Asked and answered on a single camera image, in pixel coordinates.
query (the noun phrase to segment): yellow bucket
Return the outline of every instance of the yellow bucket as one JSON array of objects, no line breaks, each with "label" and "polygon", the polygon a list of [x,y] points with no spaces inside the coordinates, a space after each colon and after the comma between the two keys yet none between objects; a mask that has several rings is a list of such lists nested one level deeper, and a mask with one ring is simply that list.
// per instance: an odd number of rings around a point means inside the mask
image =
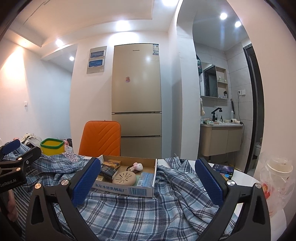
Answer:
[{"label": "yellow bucket", "polygon": [[58,155],[65,151],[65,142],[58,139],[47,138],[40,143],[43,154],[47,156]]}]

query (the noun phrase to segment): barcode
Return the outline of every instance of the barcode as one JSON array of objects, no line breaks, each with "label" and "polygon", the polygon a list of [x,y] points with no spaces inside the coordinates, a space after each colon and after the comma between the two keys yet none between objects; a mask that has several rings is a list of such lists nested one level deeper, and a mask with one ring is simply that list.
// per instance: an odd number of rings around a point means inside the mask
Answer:
[{"label": "barcode", "polygon": [[147,196],[147,189],[128,188],[130,195]]}]

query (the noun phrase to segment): black faucet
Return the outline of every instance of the black faucet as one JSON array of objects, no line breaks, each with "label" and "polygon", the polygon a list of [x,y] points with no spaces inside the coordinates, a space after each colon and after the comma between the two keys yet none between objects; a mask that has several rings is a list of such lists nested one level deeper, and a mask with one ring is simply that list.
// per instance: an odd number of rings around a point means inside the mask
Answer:
[{"label": "black faucet", "polygon": [[215,113],[216,111],[219,110],[219,112],[222,112],[222,108],[218,107],[217,109],[215,109],[214,111],[211,112],[211,114],[213,114],[213,118],[212,118],[212,121],[215,121],[218,119],[218,116],[215,117]]}]

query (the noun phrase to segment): pink plush toy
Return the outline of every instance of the pink plush toy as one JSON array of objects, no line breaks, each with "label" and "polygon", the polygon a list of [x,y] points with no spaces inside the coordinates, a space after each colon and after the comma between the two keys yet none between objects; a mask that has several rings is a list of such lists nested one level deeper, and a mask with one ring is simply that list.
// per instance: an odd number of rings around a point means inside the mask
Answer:
[{"label": "pink plush toy", "polygon": [[143,170],[143,165],[141,164],[141,163],[137,163],[137,162],[135,162],[134,164],[133,164],[133,166],[131,167],[131,172],[133,172],[133,171],[142,171]]}]

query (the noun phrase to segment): sink cabinet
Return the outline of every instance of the sink cabinet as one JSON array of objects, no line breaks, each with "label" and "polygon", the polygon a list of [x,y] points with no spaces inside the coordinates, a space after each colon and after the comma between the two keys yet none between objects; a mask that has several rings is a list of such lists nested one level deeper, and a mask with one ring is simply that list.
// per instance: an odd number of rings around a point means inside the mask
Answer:
[{"label": "sink cabinet", "polygon": [[199,153],[214,156],[240,150],[242,125],[200,126]]}]

